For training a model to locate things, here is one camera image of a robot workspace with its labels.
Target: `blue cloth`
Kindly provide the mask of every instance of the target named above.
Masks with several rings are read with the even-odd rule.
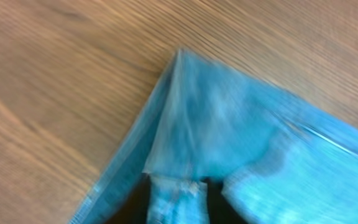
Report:
[[[208,223],[206,186],[256,223],[358,223],[358,130],[283,89],[179,50],[70,221],[102,223],[152,177],[148,222]]]

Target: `wrinkled blue cloth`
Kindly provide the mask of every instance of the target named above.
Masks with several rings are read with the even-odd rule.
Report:
[[[203,177],[255,223],[358,223],[358,130],[186,50],[70,223],[105,221],[143,172],[149,223],[208,223]]]

